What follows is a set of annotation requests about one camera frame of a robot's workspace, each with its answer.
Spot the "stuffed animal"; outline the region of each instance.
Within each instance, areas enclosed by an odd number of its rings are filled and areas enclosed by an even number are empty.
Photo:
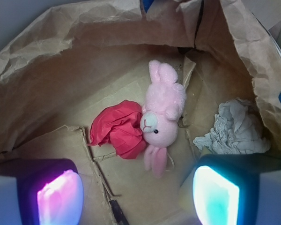
[[[167,63],[157,60],[149,62],[151,84],[142,107],[140,128],[149,146],[145,150],[145,169],[162,177],[167,165],[167,147],[177,138],[178,119],[185,104],[183,85],[176,83],[178,75]]]

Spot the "bunny nose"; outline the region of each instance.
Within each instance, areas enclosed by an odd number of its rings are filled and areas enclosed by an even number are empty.
[[[151,133],[156,129],[157,117],[152,112],[145,113],[140,120],[140,128],[144,133]]]

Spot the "white wall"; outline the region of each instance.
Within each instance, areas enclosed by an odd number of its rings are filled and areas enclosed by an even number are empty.
[[[0,51],[52,6],[83,0],[0,0]]]

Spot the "led light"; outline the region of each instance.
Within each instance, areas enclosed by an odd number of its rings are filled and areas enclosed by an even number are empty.
[[[40,225],[78,224],[83,207],[83,185],[72,170],[46,184],[37,193]]]
[[[203,225],[236,225],[239,187],[209,166],[200,166],[193,178],[193,200]]]

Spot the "bunny face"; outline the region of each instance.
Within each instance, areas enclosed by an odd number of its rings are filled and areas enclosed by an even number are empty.
[[[176,121],[154,112],[146,112],[140,120],[140,128],[146,142],[159,148],[166,148],[177,138]]]

